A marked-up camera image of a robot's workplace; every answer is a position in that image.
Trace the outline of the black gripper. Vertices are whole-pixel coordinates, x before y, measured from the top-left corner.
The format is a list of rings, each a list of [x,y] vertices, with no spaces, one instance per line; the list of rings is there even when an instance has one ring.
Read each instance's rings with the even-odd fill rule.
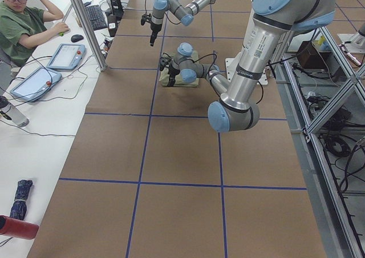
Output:
[[[167,87],[173,87],[176,83],[176,76],[180,73],[180,70],[178,68],[175,68],[172,64],[168,67],[168,84]]]
[[[154,46],[158,33],[161,31],[161,24],[151,23],[152,34],[149,40],[150,46]]]

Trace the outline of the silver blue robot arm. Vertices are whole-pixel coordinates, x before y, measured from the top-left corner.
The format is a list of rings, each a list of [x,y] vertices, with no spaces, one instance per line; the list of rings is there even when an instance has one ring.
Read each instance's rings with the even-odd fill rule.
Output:
[[[169,81],[173,82],[177,74],[185,83],[206,79],[219,96],[208,107],[210,126],[217,132],[250,129],[259,119],[258,106],[250,97],[281,35],[326,26],[334,19],[334,9],[335,0],[252,0],[254,26],[245,38],[231,80],[214,65],[195,62],[192,46],[184,42],[165,62]]]
[[[150,23],[150,29],[152,30],[149,41],[150,46],[154,46],[157,35],[162,29],[167,11],[173,14],[184,26],[189,26],[196,14],[215,2],[216,0],[193,0],[191,3],[183,6],[180,0],[154,0],[152,13],[147,15],[147,21]]]

